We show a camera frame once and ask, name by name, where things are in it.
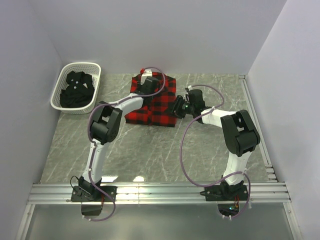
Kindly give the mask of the red black plaid shirt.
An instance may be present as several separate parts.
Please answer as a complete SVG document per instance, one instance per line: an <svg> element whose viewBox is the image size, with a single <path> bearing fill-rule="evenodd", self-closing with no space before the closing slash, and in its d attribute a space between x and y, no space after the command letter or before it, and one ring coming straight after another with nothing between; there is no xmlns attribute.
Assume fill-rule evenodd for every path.
<svg viewBox="0 0 320 240"><path fill-rule="evenodd" d="M165 112L176 99L176 79L165 76L165 86L152 101L135 111L126 114L125 122L134 125L175 127L177 119Z"/></svg>

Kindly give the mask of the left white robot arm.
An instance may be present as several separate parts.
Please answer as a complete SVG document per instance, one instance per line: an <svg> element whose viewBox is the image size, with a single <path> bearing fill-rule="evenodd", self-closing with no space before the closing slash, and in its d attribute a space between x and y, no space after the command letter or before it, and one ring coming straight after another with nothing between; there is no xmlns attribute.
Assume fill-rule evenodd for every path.
<svg viewBox="0 0 320 240"><path fill-rule="evenodd" d="M89 201L96 201L101 195L99 185L103 161L110 143L119 133L122 117L146 106L163 88L164 85L160 85L157 78L148 76L135 92L111 103L102 101L91 112L87 127L90 151L85 170L78 181L79 188Z"/></svg>

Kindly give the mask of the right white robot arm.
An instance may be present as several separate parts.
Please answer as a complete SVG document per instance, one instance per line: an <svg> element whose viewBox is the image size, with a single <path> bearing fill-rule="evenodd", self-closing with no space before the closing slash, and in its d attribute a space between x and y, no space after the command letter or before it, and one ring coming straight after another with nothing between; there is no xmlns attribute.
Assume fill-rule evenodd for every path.
<svg viewBox="0 0 320 240"><path fill-rule="evenodd" d="M229 155L219 188L224 199L233 199L244 183L248 159L261 141L249 112L245 109L226 111L206 106L200 89L191 89L185 96L177 96L165 112L178 119L191 115L200 124L222 129Z"/></svg>

